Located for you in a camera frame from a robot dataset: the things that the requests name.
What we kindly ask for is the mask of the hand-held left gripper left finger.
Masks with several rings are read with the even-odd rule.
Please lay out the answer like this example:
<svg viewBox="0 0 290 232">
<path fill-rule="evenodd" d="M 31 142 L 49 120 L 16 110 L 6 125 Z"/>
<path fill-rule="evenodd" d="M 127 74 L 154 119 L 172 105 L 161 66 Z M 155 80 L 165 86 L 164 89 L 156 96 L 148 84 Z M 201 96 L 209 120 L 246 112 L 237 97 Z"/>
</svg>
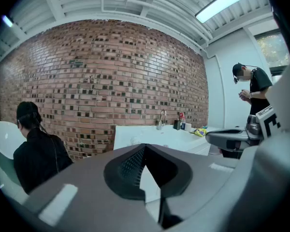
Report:
<svg viewBox="0 0 290 232">
<path fill-rule="evenodd" d="M 143 200 L 119 197 L 104 180 L 106 164 L 128 146 L 80 160 L 36 188 L 23 205 L 40 232 L 160 232 Z"/>
</svg>

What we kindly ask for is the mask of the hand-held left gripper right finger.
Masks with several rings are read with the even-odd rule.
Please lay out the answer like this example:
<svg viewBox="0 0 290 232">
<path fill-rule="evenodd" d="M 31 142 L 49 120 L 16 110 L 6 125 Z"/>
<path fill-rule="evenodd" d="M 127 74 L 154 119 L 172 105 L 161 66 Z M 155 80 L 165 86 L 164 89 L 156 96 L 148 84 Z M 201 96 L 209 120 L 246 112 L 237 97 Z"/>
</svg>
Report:
<svg viewBox="0 0 290 232">
<path fill-rule="evenodd" d="M 225 229 L 238 194 L 229 185 L 240 161 L 147 144 L 145 165 L 160 187 L 163 229 Z"/>
</svg>

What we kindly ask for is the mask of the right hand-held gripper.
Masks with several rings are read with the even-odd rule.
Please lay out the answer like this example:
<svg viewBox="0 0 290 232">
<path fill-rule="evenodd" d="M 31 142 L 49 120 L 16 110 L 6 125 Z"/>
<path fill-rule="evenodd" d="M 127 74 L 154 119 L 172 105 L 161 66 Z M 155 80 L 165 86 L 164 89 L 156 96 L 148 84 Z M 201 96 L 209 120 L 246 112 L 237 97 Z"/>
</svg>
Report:
<svg viewBox="0 0 290 232">
<path fill-rule="evenodd" d="M 244 190 L 225 222 L 228 232 L 290 232 L 290 65 L 267 97 L 270 106 L 257 114 L 263 135 L 234 128 L 205 136 L 209 144 L 230 152 L 259 145 Z"/>
</svg>

